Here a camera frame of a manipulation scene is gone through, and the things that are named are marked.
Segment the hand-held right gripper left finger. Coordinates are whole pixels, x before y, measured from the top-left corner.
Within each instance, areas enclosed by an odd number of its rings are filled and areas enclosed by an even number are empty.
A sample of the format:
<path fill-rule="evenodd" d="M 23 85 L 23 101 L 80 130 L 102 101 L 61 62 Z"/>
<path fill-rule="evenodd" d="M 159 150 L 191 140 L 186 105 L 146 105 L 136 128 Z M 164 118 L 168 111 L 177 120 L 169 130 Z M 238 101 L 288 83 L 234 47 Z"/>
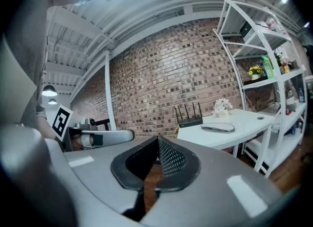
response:
<path fill-rule="evenodd" d="M 77 177 L 57 142 L 31 128 L 0 126 L 0 226 L 158 227 L 145 224 L 144 197 L 116 211 Z"/>

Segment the yellow sunflowers in white pot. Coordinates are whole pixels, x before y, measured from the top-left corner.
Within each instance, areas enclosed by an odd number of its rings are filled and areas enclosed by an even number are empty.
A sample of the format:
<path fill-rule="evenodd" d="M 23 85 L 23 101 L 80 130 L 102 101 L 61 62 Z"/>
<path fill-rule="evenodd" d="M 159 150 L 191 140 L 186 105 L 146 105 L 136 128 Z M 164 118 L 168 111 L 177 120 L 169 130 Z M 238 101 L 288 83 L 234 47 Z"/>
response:
<path fill-rule="evenodd" d="M 251 80 L 257 80 L 260 79 L 263 76 L 263 70 L 260 66 L 256 65 L 249 69 L 247 74 L 251 77 Z"/>

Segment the black router with antennas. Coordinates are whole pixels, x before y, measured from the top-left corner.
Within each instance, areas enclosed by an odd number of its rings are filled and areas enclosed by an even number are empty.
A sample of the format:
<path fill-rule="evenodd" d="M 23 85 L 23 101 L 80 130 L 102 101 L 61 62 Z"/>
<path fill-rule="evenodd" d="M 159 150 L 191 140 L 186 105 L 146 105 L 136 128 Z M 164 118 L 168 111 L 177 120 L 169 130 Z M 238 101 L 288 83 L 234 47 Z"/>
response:
<path fill-rule="evenodd" d="M 196 114 L 194 103 L 192 103 L 192 106 L 193 106 L 194 115 L 190 116 L 188 114 L 187 107 L 184 104 L 185 112 L 186 112 L 186 115 L 187 115 L 186 119 L 183 119 L 181 111 L 180 111 L 180 108 L 179 107 L 177 107 L 177 108 L 175 107 L 176 119 L 177 119 L 178 126 L 180 128 L 186 128 L 186 127 L 191 127 L 191 126 L 196 126 L 196 125 L 203 124 L 203 118 L 202 118 L 202 112 L 201 112 L 200 103 L 198 102 L 199 114 Z"/>

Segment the white metal shelf rack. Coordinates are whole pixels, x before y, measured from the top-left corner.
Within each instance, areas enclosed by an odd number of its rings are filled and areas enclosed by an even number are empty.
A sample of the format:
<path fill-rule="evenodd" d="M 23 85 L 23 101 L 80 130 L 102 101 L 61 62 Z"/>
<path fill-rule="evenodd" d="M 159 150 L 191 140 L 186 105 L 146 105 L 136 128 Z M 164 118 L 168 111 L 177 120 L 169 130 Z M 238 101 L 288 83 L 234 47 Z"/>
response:
<path fill-rule="evenodd" d="M 272 118 L 263 135 L 243 145 L 243 152 L 268 177 L 302 141 L 307 118 L 304 71 L 298 55 L 286 54 L 285 47 L 295 50 L 295 45 L 274 13 L 266 7 L 237 0 L 223 2 L 214 33 L 234 69 L 243 109 Z M 254 30 L 247 39 L 240 34 L 245 22 Z M 274 78 L 267 78 L 262 55 L 271 60 Z M 252 81 L 247 72 L 256 65 L 262 68 L 263 76 Z M 304 103 L 299 102 L 300 87 L 304 91 Z"/>

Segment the green detergent bottle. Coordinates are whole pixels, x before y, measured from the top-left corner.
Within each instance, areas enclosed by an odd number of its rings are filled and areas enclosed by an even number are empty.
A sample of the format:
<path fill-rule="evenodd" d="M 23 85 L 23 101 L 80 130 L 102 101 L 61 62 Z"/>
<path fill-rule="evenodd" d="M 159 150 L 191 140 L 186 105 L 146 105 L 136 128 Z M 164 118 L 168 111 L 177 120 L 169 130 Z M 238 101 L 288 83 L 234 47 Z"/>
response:
<path fill-rule="evenodd" d="M 264 56 L 264 55 L 262 55 L 262 60 L 263 60 L 263 66 L 264 66 L 264 70 L 265 70 L 267 78 L 268 79 L 274 78 L 275 74 L 273 71 L 271 60 L 267 56 Z"/>

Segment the person's left forearm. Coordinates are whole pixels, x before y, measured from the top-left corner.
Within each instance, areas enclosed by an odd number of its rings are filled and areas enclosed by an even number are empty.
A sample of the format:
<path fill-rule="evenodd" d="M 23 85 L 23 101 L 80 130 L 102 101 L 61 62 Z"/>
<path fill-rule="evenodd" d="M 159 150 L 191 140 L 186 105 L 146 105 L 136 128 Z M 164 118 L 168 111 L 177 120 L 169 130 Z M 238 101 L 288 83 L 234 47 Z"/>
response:
<path fill-rule="evenodd" d="M 38 130 L 45 139 L 55 140 L 56 135 L 45 117 L 37 117 Z"/>

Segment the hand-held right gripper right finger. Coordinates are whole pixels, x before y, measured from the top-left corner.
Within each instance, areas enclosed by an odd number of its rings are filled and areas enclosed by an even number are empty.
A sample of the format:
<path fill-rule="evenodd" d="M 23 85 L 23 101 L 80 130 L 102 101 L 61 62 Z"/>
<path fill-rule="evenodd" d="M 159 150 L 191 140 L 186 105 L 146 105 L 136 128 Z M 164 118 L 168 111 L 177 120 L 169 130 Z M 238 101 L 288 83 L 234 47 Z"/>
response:
<path fill-rule="evenodd" d="M 181 191 L 161 193 L 141 219 L 147 227 L 282 227 L 298 188 L 286 194 L 221 150 L 174 139 L 196 154 L 201 170 Z"/>

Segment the large pendant lamp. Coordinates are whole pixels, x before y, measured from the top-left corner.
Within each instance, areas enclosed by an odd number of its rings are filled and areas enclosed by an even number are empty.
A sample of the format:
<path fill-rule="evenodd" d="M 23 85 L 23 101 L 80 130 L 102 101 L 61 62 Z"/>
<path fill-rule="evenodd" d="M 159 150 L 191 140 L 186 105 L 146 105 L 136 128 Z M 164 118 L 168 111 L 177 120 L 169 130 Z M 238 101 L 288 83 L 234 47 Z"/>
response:
<path fill-rule="evenodd" d="M 57 92 L 52 85 L 46 85 L 43 88 L 42 96 L 55 97 L 55 96 L 57 96 Z"/>

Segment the pink flowers in white pot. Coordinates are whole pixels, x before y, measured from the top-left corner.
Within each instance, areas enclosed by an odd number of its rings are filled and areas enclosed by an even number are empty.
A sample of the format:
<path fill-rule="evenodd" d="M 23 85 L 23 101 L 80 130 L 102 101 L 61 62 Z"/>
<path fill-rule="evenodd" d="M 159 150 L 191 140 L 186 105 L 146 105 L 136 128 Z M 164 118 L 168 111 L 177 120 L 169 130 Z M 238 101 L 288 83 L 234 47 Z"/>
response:
<path fill-rule="evenodd" d="M 220 98 L 215 101 L 212 114 L 215 117 L 222 118 L 229 115 L 228 109 L 233 109 L 228 99 Z"/>

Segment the person's grey t-shirt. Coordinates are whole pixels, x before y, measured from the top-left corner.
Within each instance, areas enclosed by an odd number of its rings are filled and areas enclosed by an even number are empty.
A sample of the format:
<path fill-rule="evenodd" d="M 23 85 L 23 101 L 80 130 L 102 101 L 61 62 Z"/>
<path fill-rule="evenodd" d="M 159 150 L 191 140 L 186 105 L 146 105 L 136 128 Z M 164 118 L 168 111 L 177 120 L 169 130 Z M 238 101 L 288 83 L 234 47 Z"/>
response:
<path fill-rule="evenodd" d="M 39 118 L 46 119 L 42 105 L 42 79 L 46 60 L 47 0 L 23 0 L 17 8 L 4 37 L 17 62 L 36 86 L 22 115 L 21 123 L 39 128 Z"/>

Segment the black box device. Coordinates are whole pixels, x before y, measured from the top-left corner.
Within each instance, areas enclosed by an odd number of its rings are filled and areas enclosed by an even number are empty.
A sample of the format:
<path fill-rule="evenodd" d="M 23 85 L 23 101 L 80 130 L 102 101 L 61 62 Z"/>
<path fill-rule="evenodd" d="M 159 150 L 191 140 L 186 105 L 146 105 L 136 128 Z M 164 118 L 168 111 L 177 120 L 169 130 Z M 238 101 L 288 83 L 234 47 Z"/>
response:
<path fill-rule="evenodd" d="M 252 36 L 254 30 L 248 22 L 245 22 L 242 28 L 240 29 L 240 34 L 243 38 L 247 39 Z"/>

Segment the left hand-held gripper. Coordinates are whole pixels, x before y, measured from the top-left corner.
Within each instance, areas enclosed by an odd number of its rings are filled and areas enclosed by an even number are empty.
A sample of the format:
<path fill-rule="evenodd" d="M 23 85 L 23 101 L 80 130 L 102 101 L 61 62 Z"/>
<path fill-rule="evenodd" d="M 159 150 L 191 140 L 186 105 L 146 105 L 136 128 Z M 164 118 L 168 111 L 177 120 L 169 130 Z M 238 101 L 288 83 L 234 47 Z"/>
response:
<path fill-rule="evenodd" d="M 81 136 L 83 148 L 102 148 L 134 140 L 134 131 L 108 131 L 109 123 L 109 119 L 95 121 L 93 118 L 84 118 L 60 105 L 52 123 L 52 130 L 66 152 L 74 150 L 72 135 Z M 105 131 L 98 130 L 101 125 L 104 125 Z"/>

